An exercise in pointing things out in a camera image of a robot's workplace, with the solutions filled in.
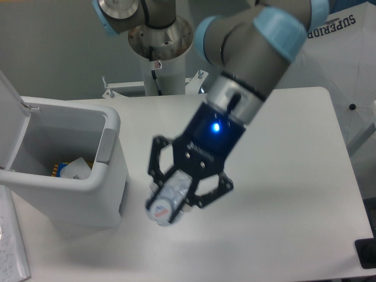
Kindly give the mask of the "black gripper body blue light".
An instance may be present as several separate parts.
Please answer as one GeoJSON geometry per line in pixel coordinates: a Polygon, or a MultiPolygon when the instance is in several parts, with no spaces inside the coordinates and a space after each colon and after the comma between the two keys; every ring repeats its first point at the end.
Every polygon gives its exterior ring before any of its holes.
{"type": "Polygon", "coordinates": [[[245,127],[230,119],[230,111],[240,102],[240,94],[230,99],[225,111],[203,102],[187,128],[173,141],[174,166],[192,179],[219,174],[239,141],[245,127]]]}

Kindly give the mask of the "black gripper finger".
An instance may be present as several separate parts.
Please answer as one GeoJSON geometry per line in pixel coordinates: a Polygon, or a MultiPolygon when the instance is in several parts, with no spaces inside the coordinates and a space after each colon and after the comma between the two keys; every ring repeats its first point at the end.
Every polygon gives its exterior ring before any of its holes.
{"type": "Polygon", "coordinates": [[[149,167],[147,169],[148,175],[150,175],[153,179],[153,184],[157,186],[155,192],[153,192],[152,196],[146,201],[147,203],[152,203],[159,193],[162,191],[162,188],[166,184],[166,182],[173,176],[173,174],[177,171],[177,167],[172,165],[170,169],[163,173],[160,169],[160,155],[161,151],[167,147],[171,146],[173,143],[172,139],[166,138],[162,135],[157,135],[152,140],[152,147],[150,152],[149,158],[149,167]]]}
{"type": "Polygon", "coordinates": [[[234,183],[225,172],[217,174],[218,184],[215,188],[205,194],[196,194],[196,190],[199,186],[201,180],[192,180],[190,186],[185,193],[184,197],[180,201],[179,205],[176,207],[173,212],[173,222],[176,222],[177,219],[184,212],[183,210],[188,207],[197,206],[200,209],[205,208],[206,206],[212,204],[214,201],[218,200],[226,193],[230,192],[234,188],[234,183]]]}

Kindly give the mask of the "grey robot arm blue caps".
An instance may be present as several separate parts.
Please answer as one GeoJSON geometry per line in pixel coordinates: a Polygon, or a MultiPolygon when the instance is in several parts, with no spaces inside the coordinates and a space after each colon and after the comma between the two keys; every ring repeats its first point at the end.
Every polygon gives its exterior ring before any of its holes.
{"type": "Polygon", "coordinates": [[[111,35],[127,32],[146,60],[148,96],[185,87],[184,69],[170,62],[195,46],[221,68],[183,133],[155,136],[149,159],[152,195],[147,215],[161,226],[175,223],[186,207],[204,208],[233,189],[224,163],[307,39],[327,19],[333,1],[256,1],[233,16],[211,16],[195,31],[176,13],[175,1],[93,1],[111,35]]]}

